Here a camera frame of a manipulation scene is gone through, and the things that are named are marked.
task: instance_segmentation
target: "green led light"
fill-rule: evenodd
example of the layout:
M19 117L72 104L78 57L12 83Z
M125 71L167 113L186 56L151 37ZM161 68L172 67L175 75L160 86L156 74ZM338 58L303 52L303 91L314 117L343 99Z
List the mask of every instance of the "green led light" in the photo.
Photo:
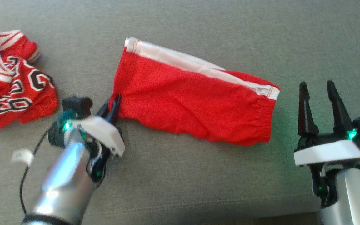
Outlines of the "green led light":
M354 137L356 136L358 132L356 131L356 129L353 129L352 131L347 131L347 139L352 140L354 139Z
M72 127L72 125L67 122L67 123L63 126L63 129L64 129L65 131L67 131L67 130L69 130L71 127Z

